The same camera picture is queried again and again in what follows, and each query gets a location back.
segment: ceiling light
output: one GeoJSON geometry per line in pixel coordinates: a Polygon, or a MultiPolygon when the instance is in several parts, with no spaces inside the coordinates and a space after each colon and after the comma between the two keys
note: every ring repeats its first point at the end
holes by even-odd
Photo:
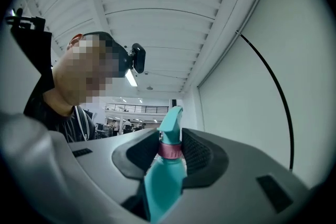
{"type": "Polygon", "coordinates": [[[129,70],[127,71],[127,73],[126,73],[126,78],[128,79],[128,82],[130,83],[130,85],[131,85],[132,87],[137,87],[137,86],[138,86],[137,83],[136,83],[136,81],[135,81],[135,79],[134,79],[134,76],[133,76],[133,74],[132,74],[131,69],[129,69],[129,70]]]}

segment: teal spray bottle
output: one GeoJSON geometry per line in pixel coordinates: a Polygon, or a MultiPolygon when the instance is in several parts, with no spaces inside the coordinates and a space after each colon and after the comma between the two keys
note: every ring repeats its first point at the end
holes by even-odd
{"type": "Polygon", "coordinates": [[[163,119],[159,158],[145,177],[145,190],[151,223],[157,223],[181,195],[186,171],[181,156],[180,121],[182,107],[175,106],[163,119]]]}

